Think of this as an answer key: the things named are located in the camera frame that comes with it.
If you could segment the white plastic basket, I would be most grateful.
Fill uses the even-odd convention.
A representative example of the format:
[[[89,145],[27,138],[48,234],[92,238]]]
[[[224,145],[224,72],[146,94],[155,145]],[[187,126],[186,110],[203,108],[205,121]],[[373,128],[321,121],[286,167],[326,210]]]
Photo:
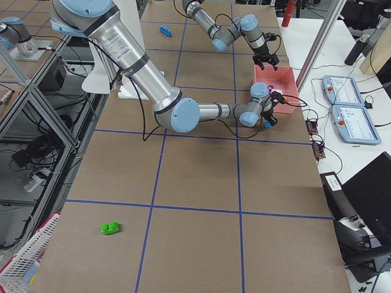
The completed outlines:
[[[55,212],[1,269],[1,292],[28,292],[59,221]]]

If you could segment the red bottle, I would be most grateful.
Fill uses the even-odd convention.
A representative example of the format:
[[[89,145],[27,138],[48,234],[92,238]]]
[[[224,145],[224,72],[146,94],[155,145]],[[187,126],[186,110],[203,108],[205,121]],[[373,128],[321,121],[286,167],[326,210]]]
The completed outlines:
[[[293,11],[296,7],[297,0],[289,0],[287,3],[287,7],[285,9],[285,13],[283,15],[282,27],[288,27],[291,17],[293,15]]]

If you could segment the black laptop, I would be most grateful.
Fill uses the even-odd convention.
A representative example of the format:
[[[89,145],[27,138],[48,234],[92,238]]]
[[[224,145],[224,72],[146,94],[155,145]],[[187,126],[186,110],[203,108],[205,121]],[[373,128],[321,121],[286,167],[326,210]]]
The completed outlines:
[[[390,235],[389,153],[382,152],[345,182],[343,192],[375,235]]]

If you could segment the teach pendant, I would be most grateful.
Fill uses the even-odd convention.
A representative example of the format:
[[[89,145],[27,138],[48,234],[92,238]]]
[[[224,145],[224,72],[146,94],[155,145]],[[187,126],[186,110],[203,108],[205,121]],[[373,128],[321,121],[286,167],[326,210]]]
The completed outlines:
[[[360,106],[333,105],[332,119],[345,143],[379,145],[381,138],[366,108]]]
[[[352,77],[325,75],[322,85],[324,95],[332,105],[364,105],[356,80]]]

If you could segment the black water bottle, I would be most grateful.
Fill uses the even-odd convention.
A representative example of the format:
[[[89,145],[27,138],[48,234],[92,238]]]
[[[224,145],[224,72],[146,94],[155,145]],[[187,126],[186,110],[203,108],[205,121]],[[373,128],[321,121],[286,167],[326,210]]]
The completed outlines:
[[[363,34],[356,40],[353,48],[350,50],[344,61],[345,65],[353,65],[356,62],[364,48],[367,46],[369,39],[370,35]]]

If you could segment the lower teach pendant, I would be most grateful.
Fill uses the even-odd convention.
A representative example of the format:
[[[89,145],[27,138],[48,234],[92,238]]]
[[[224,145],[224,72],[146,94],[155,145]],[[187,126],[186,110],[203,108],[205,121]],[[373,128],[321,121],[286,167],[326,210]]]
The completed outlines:
[[[381,138],[366,108],[360,106],[333,105],[332,119],[345,143],[379,145]]]

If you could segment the green block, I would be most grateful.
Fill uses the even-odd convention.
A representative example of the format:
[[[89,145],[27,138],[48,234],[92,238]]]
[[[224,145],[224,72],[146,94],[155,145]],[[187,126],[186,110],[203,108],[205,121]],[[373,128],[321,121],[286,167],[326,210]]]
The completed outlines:
[[[120,232],[120,224],[116,221],[101,224],[100,232],[104,235],[110,235]]]

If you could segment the long blue block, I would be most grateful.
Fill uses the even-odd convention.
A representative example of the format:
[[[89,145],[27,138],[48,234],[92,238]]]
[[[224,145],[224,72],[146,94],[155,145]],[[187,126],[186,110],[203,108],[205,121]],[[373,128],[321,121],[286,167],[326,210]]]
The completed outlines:
[[[172,38],[172,31],[171,31],[169,28],[167,28],[167,27],[161,25],[161,26],[159,27],[159,31],[160,31],[160,33],[162,33],[162,34],[165,35],[166,37]]]

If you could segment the aluminium frame post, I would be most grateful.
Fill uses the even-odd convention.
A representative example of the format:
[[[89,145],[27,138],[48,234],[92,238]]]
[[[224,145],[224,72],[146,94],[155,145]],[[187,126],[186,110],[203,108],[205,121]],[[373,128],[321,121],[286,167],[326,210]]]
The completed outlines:
[[[323,20],[320,29],[315,37],[315,40],[310,48],[310,51],[304,61],[302,69],[299,72],[299,75],[296,79],[296,86],[298,93],[304,87],[304,84],[309,77],[309,74],[314,66],[321,49],[323,48],[335,22],[337,21],[344,5],[346,4],[346,0],[333,0],[331,6],[326,14],[325,19]]]

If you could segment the pink plastic box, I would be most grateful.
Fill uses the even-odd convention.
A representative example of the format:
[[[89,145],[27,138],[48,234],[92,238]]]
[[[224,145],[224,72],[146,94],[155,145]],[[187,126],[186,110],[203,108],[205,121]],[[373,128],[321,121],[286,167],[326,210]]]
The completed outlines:
[[[292,114],[299,104],[298,91],[294,78],[293,69],[291,67],[278,66],[278,70],[274,71],[271,65],[265,65],[265,69],[261,70],[258,65],[254,66],[253,83],[262,82],[267,86],[273,85],[274,91],[283,95],[290,105],[278,104],[274,107],[274,112],[279,114]]]

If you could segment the upper teach pendant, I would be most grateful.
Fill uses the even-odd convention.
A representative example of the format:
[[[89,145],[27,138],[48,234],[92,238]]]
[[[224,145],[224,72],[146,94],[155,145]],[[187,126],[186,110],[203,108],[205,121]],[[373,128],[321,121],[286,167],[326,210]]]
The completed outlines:
[[[325,75],[322,85],[324,95],[332,105],[364,105],[356,80],[352,77]]]

